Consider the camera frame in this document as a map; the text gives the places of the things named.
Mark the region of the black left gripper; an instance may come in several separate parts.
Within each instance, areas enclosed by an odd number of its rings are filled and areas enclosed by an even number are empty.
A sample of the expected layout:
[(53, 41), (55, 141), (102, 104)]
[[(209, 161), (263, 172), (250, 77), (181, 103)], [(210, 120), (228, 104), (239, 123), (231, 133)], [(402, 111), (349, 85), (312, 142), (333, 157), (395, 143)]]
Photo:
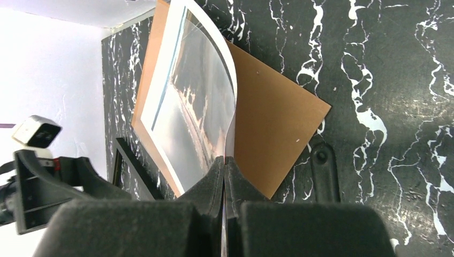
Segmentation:
[(1, 165), (1, 174), (15, 175), (1, 186), (1, 225), (15, 223), (19, 235), (43, 229), (60, 205), (84, 199), (84, 193), (96, 199), (132, 200), (99, 176), (89, 158), (53, 157), (49, 146), (61, 130), (39, 115), (13, 126), (13, 161)]

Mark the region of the black picture frame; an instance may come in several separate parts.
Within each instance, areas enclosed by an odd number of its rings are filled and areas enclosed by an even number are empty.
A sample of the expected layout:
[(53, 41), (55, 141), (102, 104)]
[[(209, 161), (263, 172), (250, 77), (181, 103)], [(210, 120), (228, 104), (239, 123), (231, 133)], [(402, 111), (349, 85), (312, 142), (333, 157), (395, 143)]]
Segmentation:
[(124, 138), (113, 141), (115, 152), (112, 184), (129, 192), (133, 199), (144, 201), (163, 200), (147, 170), (141, 165)]

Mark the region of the photo with backing board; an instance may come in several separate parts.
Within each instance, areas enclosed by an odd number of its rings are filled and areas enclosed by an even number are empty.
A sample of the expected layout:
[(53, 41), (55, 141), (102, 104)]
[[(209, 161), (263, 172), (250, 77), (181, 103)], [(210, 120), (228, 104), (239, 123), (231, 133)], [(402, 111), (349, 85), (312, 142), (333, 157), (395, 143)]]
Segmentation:
[(172, 1), (140, 121), (175, 196), (234, 153), (238, 96), (228, 44), (195, 1)]

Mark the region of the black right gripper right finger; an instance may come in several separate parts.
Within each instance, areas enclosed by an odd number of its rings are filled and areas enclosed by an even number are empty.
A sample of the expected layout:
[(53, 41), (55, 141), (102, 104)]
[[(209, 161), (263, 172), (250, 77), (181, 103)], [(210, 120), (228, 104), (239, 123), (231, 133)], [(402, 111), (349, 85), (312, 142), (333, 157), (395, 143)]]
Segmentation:
[(279, 204), (225, 159), (228, 256), (395, 256), (380, 216), (342, 203)]

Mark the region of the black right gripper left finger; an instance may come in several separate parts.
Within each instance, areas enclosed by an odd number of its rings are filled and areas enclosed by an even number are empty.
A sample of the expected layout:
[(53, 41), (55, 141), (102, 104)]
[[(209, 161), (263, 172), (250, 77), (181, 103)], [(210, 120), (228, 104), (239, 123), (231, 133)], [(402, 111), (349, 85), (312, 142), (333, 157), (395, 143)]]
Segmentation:
[(176, 200), (73, 200), (35, 256), (221, 256), (224, 158)]

